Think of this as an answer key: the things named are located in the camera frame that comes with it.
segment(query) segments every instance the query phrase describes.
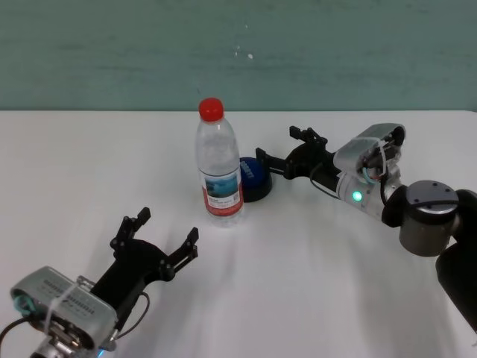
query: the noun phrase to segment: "gray cylindrical joint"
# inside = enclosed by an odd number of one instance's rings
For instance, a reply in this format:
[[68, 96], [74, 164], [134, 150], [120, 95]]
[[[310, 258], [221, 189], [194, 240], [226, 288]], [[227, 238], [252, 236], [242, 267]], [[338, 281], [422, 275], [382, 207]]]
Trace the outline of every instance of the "gray cylindrical joint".
[[[432, 204], [439, 201], [448, 204]], [[401, 245], [419, 256], [439, 255], [449, 244], [457, 202], [457, 194], [445, 184], [423, 180], [410, 185], [399, 233]]]
[[37, 350], [31, 354], [30, 358], [57, 358], [64, 357], [63, 352], [57, 350], [51, 344], [51, 337], [43, 340]]

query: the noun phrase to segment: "bottle label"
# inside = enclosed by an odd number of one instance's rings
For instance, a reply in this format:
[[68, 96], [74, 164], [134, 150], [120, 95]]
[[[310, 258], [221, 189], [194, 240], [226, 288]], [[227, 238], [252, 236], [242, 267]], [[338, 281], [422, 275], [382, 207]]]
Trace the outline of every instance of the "bottle label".
[[240, 167], [227, 175], [207, 175], [200, 172], [206, 208], [213, 215], [230, 216], [244, 203], [241, 190]]

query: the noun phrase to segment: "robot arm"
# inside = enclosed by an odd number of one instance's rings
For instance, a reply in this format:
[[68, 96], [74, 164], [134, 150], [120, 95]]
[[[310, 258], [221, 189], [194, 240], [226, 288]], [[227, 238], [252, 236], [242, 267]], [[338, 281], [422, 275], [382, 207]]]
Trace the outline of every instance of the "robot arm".
[[115, 340], [145, 287], [170, 281], [198, 256], [198, 229], [171, 255], [149, 242], [134, 239], [151, 217], [145, 207], [137, 218], [124, 217], [111, 241], [116, 261], [92, 283], [84, 277], [73, 282], [44, 267], [11, 289], [18, 311], [47, 338], [31, 358], [90, 358], [101, 349], [113, 351]]
[[[477, 331], [477, 194], [432, 180], [401, 184], [397, 163], [405, 139], [402, 125], [373, 125], [335, 153], [325, 149], [327, 140], [311, 128], [290, 127], [290, 135], [304, 144], [286, 159], [257, 148], [257, 160], [286, 179], [308, 177], [326, 194], [387, 226], [400, 227], [399, 240], [411, 253], [439, 256], [441, 286]], [[446, 248], [450, 236], [457, 243]]]

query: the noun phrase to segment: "red bottle cap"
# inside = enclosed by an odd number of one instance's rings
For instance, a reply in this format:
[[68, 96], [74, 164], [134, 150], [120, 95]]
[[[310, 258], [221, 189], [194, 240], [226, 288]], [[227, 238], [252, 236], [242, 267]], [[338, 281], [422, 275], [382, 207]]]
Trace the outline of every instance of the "red bottle cap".
[[199, 114], [205, 122], [217, 122], [224, 117], [224, 106], [218, 98], [206, 98], [199, 104]]

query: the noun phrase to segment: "black cable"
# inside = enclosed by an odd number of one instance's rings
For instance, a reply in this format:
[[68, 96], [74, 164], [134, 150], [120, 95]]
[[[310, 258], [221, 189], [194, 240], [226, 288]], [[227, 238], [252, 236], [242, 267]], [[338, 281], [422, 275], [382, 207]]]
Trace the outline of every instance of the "black cable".
[[38, 319], [38, 317], [36, 317], [35, 315], [29, 315], [28, 317], [23, 317], [21, 319], [17, 319], [16, 321], [14, 321], [14, 322], [10, 323], [8, 326], [6, 326], [5, 329], [3, 329], [3, 331], [0, 333], [0, 349], [1, 349], [1, 344], [2, 344], [5, 336], [8, 334], [8, 332], [10, 332], [16, 326], [21, 325], [22, 323], [32, 322], [32, 321], [35, 321], [37, 319]]
[[141, 317], [139, 317], [139, 319], [137, 320], [137, 322], [127, 331], [121, 333], [119, 336], [116, 337], [116, 341], [124, 336], [126, 336], [127, 334], [131, 333], [133, 330], [136, 329], [137, 326], [139, 326], [139, 324], [141, 323], [141, 321], [144, 319], [144, 317], [146, 316], [146, 313], [148, 313], [148, 310], [149, 310], [149, 306], [151, 305], [151, 299], [149, 298], [149, 295], [146, 293], [146, 292], [141, 292], [139, 294], [139, 296], [144, 296], [146, 298], [146, 308], [144, 310], [144, 312], [141, 314]]
[[339, 200], [339, 197], [336, 196], [336, 195], [332, 195], [330, 194], [329, 192], [327, 192], [326, 190], [324, 190], [323, 188], [319, 187], [314, 181], [313, 181], [313, 177], [315, 176], [315, 172], [321, 167], [323, 166], [322, 163], [319, 163], [316, 167], [314, 167], [312, 169], [312, 171], [310, 172], [310, 183], [312, 183], [312, 186], [314, 186], [316, 189], [320, 190], [321, 192], [324, 192], [325, 194], [327, 194], [329, 197], [333, 198], [333, 199], [338, 199]]

